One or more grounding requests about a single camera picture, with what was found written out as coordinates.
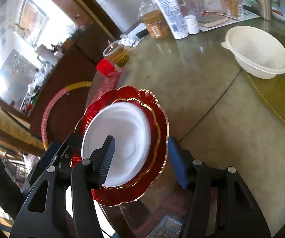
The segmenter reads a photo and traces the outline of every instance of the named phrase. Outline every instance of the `red cap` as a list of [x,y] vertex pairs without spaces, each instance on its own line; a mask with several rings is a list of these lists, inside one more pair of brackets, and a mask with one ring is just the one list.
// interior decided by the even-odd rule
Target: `red cap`
[[96,69],[106,77],[110,71],[114,70],[114,66],[108,59],[103,59],[97,64]]

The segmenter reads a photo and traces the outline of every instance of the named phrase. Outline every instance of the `glass tabletop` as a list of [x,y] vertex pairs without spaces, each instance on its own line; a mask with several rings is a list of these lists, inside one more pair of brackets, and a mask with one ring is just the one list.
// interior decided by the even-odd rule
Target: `glass tabletop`
[[[118,86],[152,91],[168,116],[170,136],[195,159],[214,168],[235,167],[274,235],[285,223],[285,124],[264,106],[245,71],[220,45],[238,25],[263,29],[285,46],[285,22],[276,19],[248,20],[182,40],[147,36]],[[139,200],[102,208],[120,235],[142,238],[165,216],[183,222],[191,197],[177,184],[169,159]]]

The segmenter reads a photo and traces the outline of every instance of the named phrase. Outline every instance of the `blue gripper pad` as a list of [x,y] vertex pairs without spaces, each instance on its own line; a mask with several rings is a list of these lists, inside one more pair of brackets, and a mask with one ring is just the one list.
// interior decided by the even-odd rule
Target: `blue gripper pad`
[[181,149],[176,138],[170,137],[168,139],[168,152],[171,158],[173,168],[175,170],[175,175],[178,179],[178,183],[183,187],[183,189],[188,189],[189,181],[186,175],[186,165],[181,156],[181,153],[189,151]]

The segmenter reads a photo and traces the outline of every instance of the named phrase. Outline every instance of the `white plastic bowl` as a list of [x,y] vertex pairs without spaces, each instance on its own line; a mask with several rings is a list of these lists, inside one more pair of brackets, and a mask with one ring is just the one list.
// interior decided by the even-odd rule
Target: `white plastic bowl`
[[271,79],[285,73],[285,48],[272,35],[259,28],[231,28],[221,45],[233,53],[245,71],[258,78]]

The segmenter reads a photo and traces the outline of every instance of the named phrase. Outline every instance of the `red and gold plate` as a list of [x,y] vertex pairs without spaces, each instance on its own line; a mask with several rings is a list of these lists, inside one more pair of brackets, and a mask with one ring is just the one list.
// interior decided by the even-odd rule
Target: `red and gold plate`
[[[133,103],[145,113],[150,125],[151,144],[145,164],[132,180],[120,187],[102,187],[99,190],[92,190],[93,198],[104,206],[116,206],[142,197],[161,174],[167,160],[168,118],[154,94],[148,90],[138,90],[132,86],[124,86],[120,89],[107,91],[99,100],[87,108],[84,117],[76,125],[75,132],[83,138],[90,122],[100,110],[120,101]],[[81,158],[73,157],[72,164],[74,165],[80,160]]]

